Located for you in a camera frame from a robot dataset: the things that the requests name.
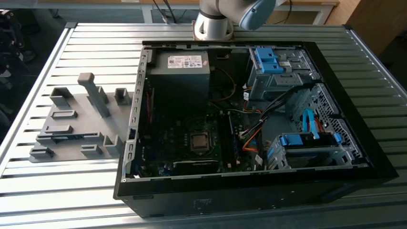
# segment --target upright gray post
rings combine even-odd
[[[84,86],[86,89],[89,99],[93,103],[93,106],[96,107],[96,110],[100,113],[100,116],[109,117],[108,107],[104,103],[102,96],[98,94],[97,87],[93,83],[94,75],[92,73],[80,73],[77,78],[78,85]]]

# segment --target yellow wire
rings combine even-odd
[[[230,79],[230,83],[233,84],[233,91],[230,92],[229,96],[226,96],[226,97],[224,97],[224,98],[220,98],[220,99],[210,99],[210,100],[209,100],[210,102],[218,102],[218,101],[224,101],[224,100],[229,99],[229,98],[233,96],[234,92],[236,92],[236,83],[234,83],[234,81],[233,81],[233,78],[232,78],[230,75],[226,73],[226,71],[224,71],[221,68],[217,68],[217,69],[221,70],[222,73],[224,73],[224,74],[228,76],[228,78]]]
[[[254,131],[253,135],[249,137],[248,141],[245,142],[244,146],[242,146],[242,150],[245,149],[249,141],[253,139],[253,137],[256,136],[256,134],[258,133],[260,129],[262,128],[262,126],[260,126],[260,128]]]

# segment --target blue latch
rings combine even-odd
[[[334,138],[337,144],[340,145],[341,144],[341,137],[337,133],[333,134],[333,138]]]
[[[256,48],[256,56],[262,73],[282,73],[272,48]]]
[[[284,135],[289,146],[301,146],[302,140],[300,139],[300,135]]]
[[[280,142],[282,146],[301,146],[302,140],[300,139],[300,135],[282,135],[280,137]]]
[[[284,136],[282,136],[282,137],[280,137],[280,142],[281,142],[281,146],[288,145],[288,143],[286,143],[286,140],[285,140]]]

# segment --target aluminum table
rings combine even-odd
[[[407,93],[352,30],[341,26],[234,28],[236,40],[313,41],[400,175],[325,205],[141,219],[112,198],[117,159],[28,161],[53,87],[84,93],[81,72],[105,92],[133,90],[142,40],[190,40],[190,25],[88,24],[64,29],[0,147],[0,226],[6,228],[405,228]]]

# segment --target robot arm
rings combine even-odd
[[[206,41],[228,40],[232,37],[232,23],[248,30],[256,30],[274,8],[276,0],[201,0],[200,13],[193,33]]]

